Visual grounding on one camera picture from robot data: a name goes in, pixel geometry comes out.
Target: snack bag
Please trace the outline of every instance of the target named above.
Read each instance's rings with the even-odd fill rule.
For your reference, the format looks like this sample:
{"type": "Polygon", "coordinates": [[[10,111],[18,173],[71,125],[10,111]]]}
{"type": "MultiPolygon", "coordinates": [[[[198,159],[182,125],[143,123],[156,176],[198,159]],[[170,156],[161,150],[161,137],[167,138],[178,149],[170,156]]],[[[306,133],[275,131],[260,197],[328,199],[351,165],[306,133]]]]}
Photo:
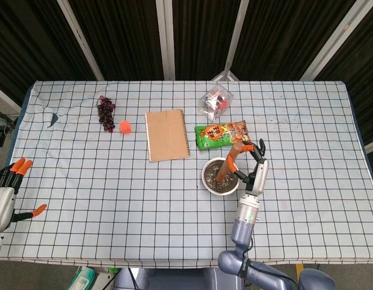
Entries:
{"type": "Polygon", "coordinates": [[[209,126],[196,126],[196,143],[201,150],[231,146],[235,142],[250,141],[245,121],[209,126]]]}

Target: soil in bowl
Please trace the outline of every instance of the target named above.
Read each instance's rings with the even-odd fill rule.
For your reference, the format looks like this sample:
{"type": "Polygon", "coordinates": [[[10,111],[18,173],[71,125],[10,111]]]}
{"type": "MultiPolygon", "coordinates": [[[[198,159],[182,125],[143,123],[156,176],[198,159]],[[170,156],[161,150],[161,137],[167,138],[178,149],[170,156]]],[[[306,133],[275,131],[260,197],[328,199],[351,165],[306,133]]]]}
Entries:
{"type": "Polygon", "coordinates": [[[222,183],[217,183],[215,178],[222,167],[224,160],[217,160],[211,163],[204,171],[204,180],[208,187],[217,193],[231,191],[237,185],[237,176],[229,172],[222,183]]]}

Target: gray floor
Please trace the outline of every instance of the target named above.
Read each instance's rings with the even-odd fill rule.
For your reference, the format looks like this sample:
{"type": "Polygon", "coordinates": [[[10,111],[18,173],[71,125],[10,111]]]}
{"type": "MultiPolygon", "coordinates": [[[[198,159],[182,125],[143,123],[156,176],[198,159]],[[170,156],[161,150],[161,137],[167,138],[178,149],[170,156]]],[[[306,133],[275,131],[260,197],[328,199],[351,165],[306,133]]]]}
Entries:
{"type": "MultiPolygon", "coordinates": [[[[14,113],[2,102],[0,102],[0,110],[6,114],[14,113]]],[[[0,148],[0,169],[5,164],[12,136],[13,134],[9,134],[4,146],[0,148]]],[[[279,265],[276,268],[296,279],[294,265],[279,265]]],[[[76,266],[0,261],[0,289],[67,289],[76,270],[76,266]]],[[[373,289],[373,264],[321,265],[320,270],[336,281],[338,289],[373,289]]],[[[259,288],[249,286],[246,289],[259,288]]]]}

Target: black cable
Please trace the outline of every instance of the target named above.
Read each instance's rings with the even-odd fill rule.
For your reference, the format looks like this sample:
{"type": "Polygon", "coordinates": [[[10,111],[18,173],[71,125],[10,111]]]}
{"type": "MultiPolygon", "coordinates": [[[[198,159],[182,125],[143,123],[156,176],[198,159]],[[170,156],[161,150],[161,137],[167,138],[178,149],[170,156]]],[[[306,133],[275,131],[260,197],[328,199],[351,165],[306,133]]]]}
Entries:
{"type": "Polygon", "coordinates": [[[243,252],[243,259],[244,259],[244,256],[246,255],[246,253],[248,251],[250,251],[252,248],[253,248],[253,238],[251,238],[251,246],[243,252]]]}
{"type": "Polygon", "coordinates": [[[256,270],[256,271],[259,271],[259,272],[262,272],[262,273],[265,273],[265,274],[268,274],[268,275],[273,275],[273,276],[276,276],[276,277],[285,278],[287,280],[290,280],[291,282],[293,282],[296,285],[296,287],[298,287],[298,283],[294,279],[291,279],[289,276],[285,276],[285,275],[281,275],[281,274],[273,273],[273,272],[268,272],[268,271],[259,269],[259,268],[255,267],[255,266],[253,266],[252,264],[249,264],[249,266],[252,269],[256,270]]]}
{"type": "Polygon", "coordinates": [[[131,276],[131,278],[132,278],[132,282],[133,282],[134,289],[135,289],[135,290],[139,290],[139,287],[138,287],[138,285],[137,285],[136,279],[134,279],[134,276],[133,276],[132,270],[131,270],[130,268],[128,268],[128,270],[129,270],[130,276],[131,276]]]}
{"type": "Polygon", "coordinates": [[[102,288],[102,290],[106,290],[106,288],[110,285],[110,283],[115,279],[115,277],[118,275],[118,273],[121,271],[121,269],[118,270],[117,273],[108,281],[108,283],[102,288]]]}
{"type": "MultiPolygon", "coordinates": [[[[251,238],[251,246],[243,252],[243,259],[244,259],[245,255],[246,255],[246,252],[250,251],[252,248],[253,248],[253,239],[251,238]]],[[[249,264],[249,266],[252,269],[256,270],[256,271],[259,271],[259,272],[262,272],[262,273],[265,273],[265,274],[268,274],[268,275],[273,275],[273,276],[276,276],[276,277],[288,279],[288,280],[292,281],[298,287],[298,284],[296,283],[296,281],[293,280],[293,279],[291,279],[288,276],[277,274],[277,273],[273,273],[273,272],[268,272],[268,271],[259,269],[259,268],[255,267],[255,266],[253,266],[251,263],[249,264]]]]}
{"type": "Polygon", "coordinates": [[[7,135],[9,132],[15,129],[16,123],[14,123],[14,121],[10,117],[3,114],[2,112],[0,112],[0,119],[5,122],[5,129],[4,129],[5,135],[7,135]]]}

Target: orange cube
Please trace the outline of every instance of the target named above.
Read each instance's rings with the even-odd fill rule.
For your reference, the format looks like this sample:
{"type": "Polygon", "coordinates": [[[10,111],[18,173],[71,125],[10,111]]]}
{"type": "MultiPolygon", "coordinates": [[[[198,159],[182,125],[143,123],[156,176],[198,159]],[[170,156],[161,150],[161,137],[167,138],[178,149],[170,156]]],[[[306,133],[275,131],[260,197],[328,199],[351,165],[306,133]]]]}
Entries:
{"type": "Polygon", "coordinates": [[[132,127],[130,126],[129,121],[121,121],[120,129],[123,134],[132,133],[132,127]]]}

